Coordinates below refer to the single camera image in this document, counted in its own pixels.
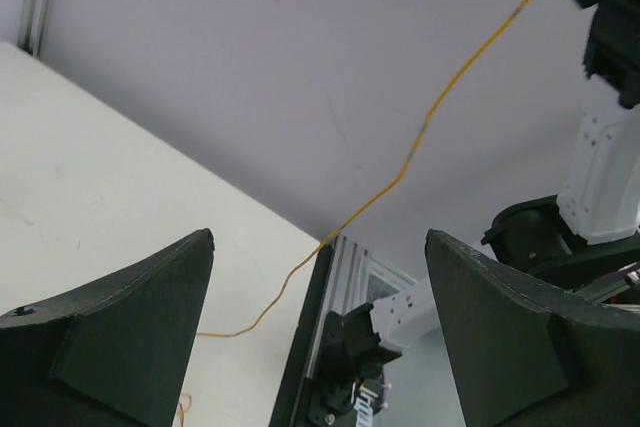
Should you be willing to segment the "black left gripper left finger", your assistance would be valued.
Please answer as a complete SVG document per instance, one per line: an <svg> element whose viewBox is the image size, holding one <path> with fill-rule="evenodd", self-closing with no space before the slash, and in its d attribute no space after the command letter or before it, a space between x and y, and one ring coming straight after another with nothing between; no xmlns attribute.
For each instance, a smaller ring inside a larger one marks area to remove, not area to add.
<svg viewBox="0 0 640 427"><path fill-rule="evenodd" d="M170 426L214 261L197 230L1 317L4 426Z"/></svg>

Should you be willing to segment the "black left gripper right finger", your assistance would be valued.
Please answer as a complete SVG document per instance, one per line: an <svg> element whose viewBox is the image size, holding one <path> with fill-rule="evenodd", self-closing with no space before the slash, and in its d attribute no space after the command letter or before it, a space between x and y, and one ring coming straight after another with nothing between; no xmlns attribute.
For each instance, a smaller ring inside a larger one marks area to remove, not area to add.
<svg viewBox="0 0 640 427"><path fill-rule="evenodd" d="M639 316L430 230L425 258L469 426L636 426Z"/></svg>

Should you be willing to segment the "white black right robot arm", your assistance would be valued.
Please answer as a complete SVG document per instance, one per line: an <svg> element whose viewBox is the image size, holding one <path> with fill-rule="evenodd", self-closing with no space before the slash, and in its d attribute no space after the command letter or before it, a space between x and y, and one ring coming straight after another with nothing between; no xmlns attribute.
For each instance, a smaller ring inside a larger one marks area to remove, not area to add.
<svg viewBox="0 0 640 427"><path fill-rule="evenodd" d="M582 118L554 197L513 205L483 254L431 230L428 278L327 315L309 424L369 426L384 366L442 329L469 426L635 426L639 307L639 0L574 0L594 15Z"/></svg>

